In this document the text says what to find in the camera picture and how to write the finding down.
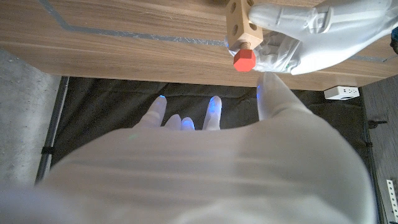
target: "metal frame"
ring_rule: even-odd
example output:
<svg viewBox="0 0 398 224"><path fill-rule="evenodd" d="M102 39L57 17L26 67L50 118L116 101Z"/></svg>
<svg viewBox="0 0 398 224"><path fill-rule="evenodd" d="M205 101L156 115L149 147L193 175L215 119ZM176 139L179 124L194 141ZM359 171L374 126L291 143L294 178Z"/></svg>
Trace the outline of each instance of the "metal frame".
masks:
<svg viewBox="0 0 398 224"><path fill-rule="evenodd" d="M69 77L61 78L57 97L55 98L54 109L51 115L49 130L47 131L47 136L45 137L44 147L42 150L42 157L40 158L35 184L37 184L38 182L40 182L40 180L43 179L50 160L50 155L53 153L54 139L57 133L58 124L60 122L63 103L65 102L65 97L67 95L68 83L69 83Z"/></svg>

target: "red hexagonal cap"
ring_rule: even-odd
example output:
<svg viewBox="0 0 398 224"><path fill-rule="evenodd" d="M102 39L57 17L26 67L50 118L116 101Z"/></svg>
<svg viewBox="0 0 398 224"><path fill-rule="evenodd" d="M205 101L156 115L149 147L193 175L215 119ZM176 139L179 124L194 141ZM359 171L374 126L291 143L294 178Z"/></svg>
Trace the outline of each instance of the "red hexagonal cap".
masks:
<svg viewBox="0 0 398 224"><path fill-rule="evenodd" d="M238 72L249 72L256 65L253 50L241 49L234 57L234 67Z"/></svg>

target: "metal strip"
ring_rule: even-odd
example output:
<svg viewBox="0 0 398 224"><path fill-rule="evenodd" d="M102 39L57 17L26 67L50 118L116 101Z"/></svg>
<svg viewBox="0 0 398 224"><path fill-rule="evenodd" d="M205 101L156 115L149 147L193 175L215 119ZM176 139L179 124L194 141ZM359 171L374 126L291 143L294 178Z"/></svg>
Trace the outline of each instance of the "metal strip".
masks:
<svg viewBox="0 0 398 224"><path fill-rule="evenodd" d="M115 37L132 37L137 39L149 39L149 40L163 40L171 42L179 42L186 44L200 44L200 45L213 45L213 46L225 46L223 40L206 40L206 39L196 39L189 37L174 37L169 35L157 35L157 34L145 34L139 32L128 32L128 31L118 31L118 30L107 30L107 29L97 29L90 27L81 26L71 26L69 25L62 16L54 9L54 7L49 3L48 0L38 0L45 10L58 22L58 24L65 30L72 32L82 32L87 34L99 34L99 35L111 35ZM368 62L385 62L385 58L379 57L367 57L354 55L350 57L351 60L364 60Z"/></svg>
<svg viewBox="0 0 398 224"><path fill-rule="evenodd" d="M396 219L396 222L398 223L398 203L397 203L397 197L396 197L396 191L394 188L394 183L392 180L387 180L387 187L388 187L388 193L390 195L392 212L394 213L394 218Z"/></svg>
<svg viewBox="0 0 398 224"><path fill-rule="evenodd" d="M367 61L367 62L384 62L386 60L385 58L368 57L368 56L360 56L360 55L353 55L349 59L351 59L351 60L364 60L364 61Z"/></svg>

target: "wooden block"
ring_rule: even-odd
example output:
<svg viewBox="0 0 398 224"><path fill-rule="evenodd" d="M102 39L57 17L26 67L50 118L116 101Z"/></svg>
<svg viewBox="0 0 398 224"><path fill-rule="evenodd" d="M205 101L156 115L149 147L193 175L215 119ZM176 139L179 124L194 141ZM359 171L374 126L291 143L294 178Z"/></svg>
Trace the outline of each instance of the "wooden block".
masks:
<svg viewBox="0 0 398 224"><path fill-rule="evenodd" d="M241 45L245 49L254 49L262 42L262 28L250 23L248 13L253 0L230 0L226 6L226 24L228 48L238 51Z"/></svg>

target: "metal bracket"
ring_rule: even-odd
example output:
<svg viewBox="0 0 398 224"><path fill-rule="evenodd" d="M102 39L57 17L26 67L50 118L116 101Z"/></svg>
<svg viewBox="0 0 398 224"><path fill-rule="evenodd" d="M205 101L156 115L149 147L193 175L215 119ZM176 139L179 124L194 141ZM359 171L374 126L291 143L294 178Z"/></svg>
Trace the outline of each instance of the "metal bracket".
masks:
<svg viewBox="0 0 398 224"><path fill-rule="evenodd" d="M398 222L398 203L396 197L396 191L392 180L387 180L388 194L390 195L390 201L392 206L392 212L394 212L394 218Z"/></svg>

